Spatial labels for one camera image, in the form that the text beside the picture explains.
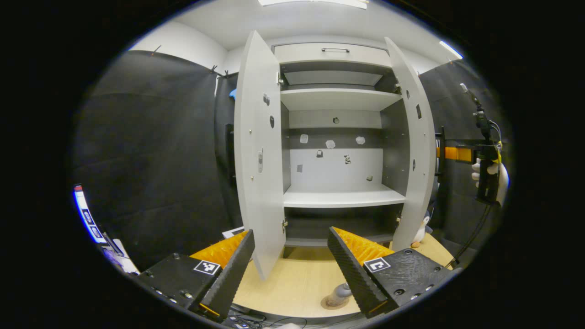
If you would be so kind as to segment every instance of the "cabinet door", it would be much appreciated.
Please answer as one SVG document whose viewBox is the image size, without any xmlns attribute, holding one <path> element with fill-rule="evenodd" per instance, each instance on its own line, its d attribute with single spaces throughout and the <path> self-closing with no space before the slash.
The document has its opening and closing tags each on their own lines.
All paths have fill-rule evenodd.
<svg viewBox="0 0 585 329">
<path fill-rule="evenodd" d="M 410 138 L 410 166 L 402 220 L 392 242 L 393 249 L 397 251 L 410 247 L 429 205 L 435 177 L 435 126 L 431 106 L 418 75 L 396 44 L 387 37 L 384 40 L 392 69 L 402 89 Z"/>
<path fill-rule="evenodd" d="M 254 230 L 252 258 L 263 280 L 285 242 L 279 70 L 266 42 L 250 33 L 238 75 L 234 151 L 242 221 Z"/>
</svg>

